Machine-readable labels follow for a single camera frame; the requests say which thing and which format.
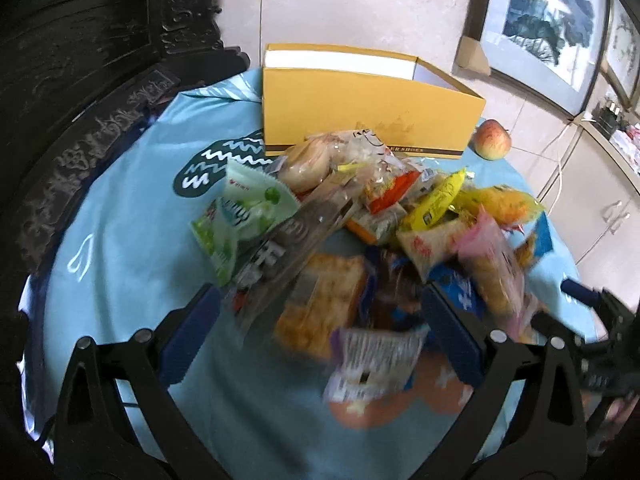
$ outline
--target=red apple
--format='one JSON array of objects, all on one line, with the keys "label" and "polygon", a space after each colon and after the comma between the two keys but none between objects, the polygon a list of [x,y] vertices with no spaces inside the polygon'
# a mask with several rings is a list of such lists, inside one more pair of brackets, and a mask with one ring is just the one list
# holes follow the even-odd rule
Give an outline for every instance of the red apple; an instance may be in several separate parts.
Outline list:
[{"label": "red apple", "polygon": [[511,137],[502,125],[494,120],[487,119],[478,126],[471,147],[486,160],[503,158],[511,149]]}]

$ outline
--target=picture frame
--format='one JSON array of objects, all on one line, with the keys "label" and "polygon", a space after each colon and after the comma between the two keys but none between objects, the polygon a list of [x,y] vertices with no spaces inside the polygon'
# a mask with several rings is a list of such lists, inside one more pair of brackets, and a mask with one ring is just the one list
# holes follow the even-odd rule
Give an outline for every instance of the picture frame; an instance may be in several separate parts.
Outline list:
[{"label": "picture frame", "polygon": [[634,108],[640,88],[640,30],[620,0],[610,0],[606,51],[602,72],[613,86],[621,104]]},{"label": "picture frame", "polygon": [[470,0],[465,35],[492,75],[577,116],[604,54],[611,0]]}]

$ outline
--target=green snack package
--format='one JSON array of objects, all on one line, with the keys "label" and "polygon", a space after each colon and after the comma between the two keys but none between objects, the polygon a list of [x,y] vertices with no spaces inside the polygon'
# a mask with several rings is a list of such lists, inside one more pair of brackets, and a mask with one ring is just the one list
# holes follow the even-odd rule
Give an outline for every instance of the green snack package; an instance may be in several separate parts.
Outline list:
[{"label": "green snack package", "polygon": [[225,187],[191,229],[216,269],[218,285],[231,280],[238,243],[264,234],[292,216],[300,203],[286,184],[231,159]]}]

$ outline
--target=open box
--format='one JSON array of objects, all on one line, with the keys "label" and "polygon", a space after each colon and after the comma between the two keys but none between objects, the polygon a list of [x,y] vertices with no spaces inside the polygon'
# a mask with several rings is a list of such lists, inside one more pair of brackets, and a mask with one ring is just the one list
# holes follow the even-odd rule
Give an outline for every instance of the open box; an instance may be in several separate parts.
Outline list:
[{"label": "open box", "polygon": [[459,158],[485,104],[419,57],[384,50],[269,44],[263,76],[268,155],[311,134],[370,128],[392,150]]}]

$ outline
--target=white floor tile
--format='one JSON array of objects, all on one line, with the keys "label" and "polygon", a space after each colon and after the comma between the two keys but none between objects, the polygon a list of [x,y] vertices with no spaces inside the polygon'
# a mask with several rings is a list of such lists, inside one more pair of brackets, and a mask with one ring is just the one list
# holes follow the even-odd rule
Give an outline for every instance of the white floor tile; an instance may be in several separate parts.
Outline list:
[{"label": "white floor tile", "polygon": [[225,46],[239,46],[260,66],[260,0],[217,0],[222,12],[216,23]]},{"label": "white floor tile", "polygon": [[543,156],[511,148],[505,157],[531,186],[533,195],[537,196],[551,177],[558,164]]},{"label": "white floor tile", "polygon": [[555,159],[557,150],[563,154],[575,134],[575,128],[569,127],[561,139],[552,142],[568,122],[569,119],[550,106],[532,102],[528,98],[511,131],[513,145],[521,150]]},{"label": "white floor tile", "polygon": [[421,56],[447,72],[467,0],[262,0],[267,43],[333,43]]},{"label": "white floor tile", "polygon": [[524,92],[495,79],[482,76],[475,78],[471,72],[466,70],[457,69],[454,75],[486,99],[482,117],[495,119],[509,132],[513,130],[526,100]]}]

